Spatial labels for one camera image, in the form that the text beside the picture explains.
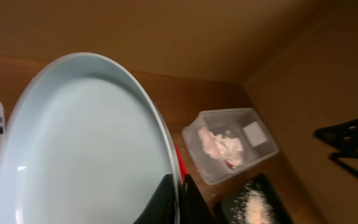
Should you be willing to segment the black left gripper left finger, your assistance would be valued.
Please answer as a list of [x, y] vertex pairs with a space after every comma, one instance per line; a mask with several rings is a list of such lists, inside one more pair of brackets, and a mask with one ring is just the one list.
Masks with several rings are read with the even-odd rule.
[[167, 174], [134, 224], [174, 224], [175, 216], [173, 176]]

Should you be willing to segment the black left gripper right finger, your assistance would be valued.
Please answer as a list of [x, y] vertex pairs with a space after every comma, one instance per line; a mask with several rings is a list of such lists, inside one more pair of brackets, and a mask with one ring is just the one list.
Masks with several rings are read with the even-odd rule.
[[179, 196], [181, 224], [216, 224], [216, 219], [190, 174], [184, 175]]

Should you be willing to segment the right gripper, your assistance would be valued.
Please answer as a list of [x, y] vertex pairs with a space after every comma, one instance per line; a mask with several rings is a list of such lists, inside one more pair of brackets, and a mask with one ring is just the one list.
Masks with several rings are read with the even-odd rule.
[[337, 151], [330, 153], [329, 159], [358, 179], [358, 170], [341, 160], [358, 159], [358, 119], [316, 129], [313, 136], [335, 148]]

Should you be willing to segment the white napkin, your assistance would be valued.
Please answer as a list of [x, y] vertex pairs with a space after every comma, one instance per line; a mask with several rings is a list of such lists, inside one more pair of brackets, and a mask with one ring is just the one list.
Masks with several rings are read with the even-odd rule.
[[228, 168], [235, 169], [244, 164], [242, 153], [244, 146], [238, 137], [231, 138], [227, 134], [213, 134], [208, 128], [198, 130], [203, 151], [211, 158], [223, 160]]

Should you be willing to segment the light blue plate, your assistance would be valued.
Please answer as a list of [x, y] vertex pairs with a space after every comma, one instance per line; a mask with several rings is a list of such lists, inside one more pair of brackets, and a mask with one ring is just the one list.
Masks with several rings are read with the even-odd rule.
[[179, 221], [181, 177], [162, 115], [136, 78], [80, 52], [21, 94], [0, 148], [0, 223], [134, 223], [161, 184]]

